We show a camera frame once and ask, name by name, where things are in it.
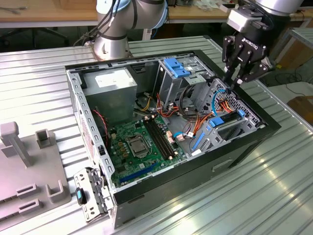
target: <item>blue plastic latch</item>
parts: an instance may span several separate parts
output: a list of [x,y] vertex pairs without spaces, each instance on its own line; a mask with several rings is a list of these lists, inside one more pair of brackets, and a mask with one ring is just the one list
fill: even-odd
[[244,117],[244,116],[246,115],[246,113],[245,113],[242,109],[238,110],[238,114],[239,114],[241,117]]
[[212,127],[216,127],[218,125],[221,125],[224,123],[224,121],[220,117],[215,117],[212,118],[209,123],[211,124]]
[[182,63],[178,62],[176,58],[164,59],[167,68],[174,73],[175,77],[187,77],[191,72],[184,69]]
[[82,193],[80,191],[77,191],[77,199],[81,199]]
[[204,136],[205,136],[205,133],[202,132],[201,135],[199,136],[199,138],[197,139],[197,142],[196,142],[195,145],[192,147],[192,151],[194,151],[194,150],[198,147],[200,141],[202,140],[202,138],[203,138]]

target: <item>cpu socket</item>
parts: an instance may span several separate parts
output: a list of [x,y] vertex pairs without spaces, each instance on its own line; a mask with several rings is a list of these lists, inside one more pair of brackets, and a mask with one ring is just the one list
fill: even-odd
[[135,135],[127,138],[127,143],[132,154],[138,158],[144,158],[149,153],[149,148],[142,135]]

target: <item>aluminum extrusion table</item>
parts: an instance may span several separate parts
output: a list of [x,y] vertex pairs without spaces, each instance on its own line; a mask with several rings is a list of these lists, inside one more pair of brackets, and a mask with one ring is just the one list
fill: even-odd
[[270,57],[276,59],[290,39],[296,39],[313,50],[313,28],[290,28],[273,49]]
[[[202,49],[220,67],[221,49],[189,37],[130,43],[134,56]],[[95,61],[87,47],[0,54],[0,122],[15,120],[21,136],[53,130],[72,201],[3,234],[312,234],[312,127],[260,82],[243,88],[282,128],[241,164],[113,230],[108,216],[86,225],[73,174],[89,166],[76,124],[65,65]]]

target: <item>green circuit board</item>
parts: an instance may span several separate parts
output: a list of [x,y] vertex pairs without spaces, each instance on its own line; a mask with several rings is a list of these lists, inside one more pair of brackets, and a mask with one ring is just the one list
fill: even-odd
[[[162,135],[167,139],[167,126],[161,117],[155,118]],[[149,135],[143,121],[133,121],[115,126],[110,132],[116,135],[111,141],[110,157],[113,162],[115,172],[112,181],[117,187],[123,186],[140,178],[162,170],[170,165],[182,162],[186,159],[183,150],[176,144],[170,145],[176,155],[170,159],[164,159],[161,152],[155,145],[153,138]],[[125,180],[127,177],[138,174],[135,178]]]

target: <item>wooden desk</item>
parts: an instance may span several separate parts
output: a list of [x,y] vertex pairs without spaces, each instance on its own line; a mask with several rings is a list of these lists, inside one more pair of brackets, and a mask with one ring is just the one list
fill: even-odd
[[[65,10],[59,0],[8,0],[1,1],[0,6],[27,6],[28,9],[15,15],[0,10],[0,28],[17,27],[53,27],[96,25],[96,10]],[[196,6],[169,7],[170,20],[167,23],[222,23],[226,22],[227,14],[219,9],[203,11]],[[313,10],[304,12],[304,18],[313,18]],[[298,13],[292,17],[294,21],[302,21],[303,15]]]
[[27,6],[20,15],[0,10],[0,28],[97,25],[94,10],[65,10],[59,0],[8,0],[2,7]]

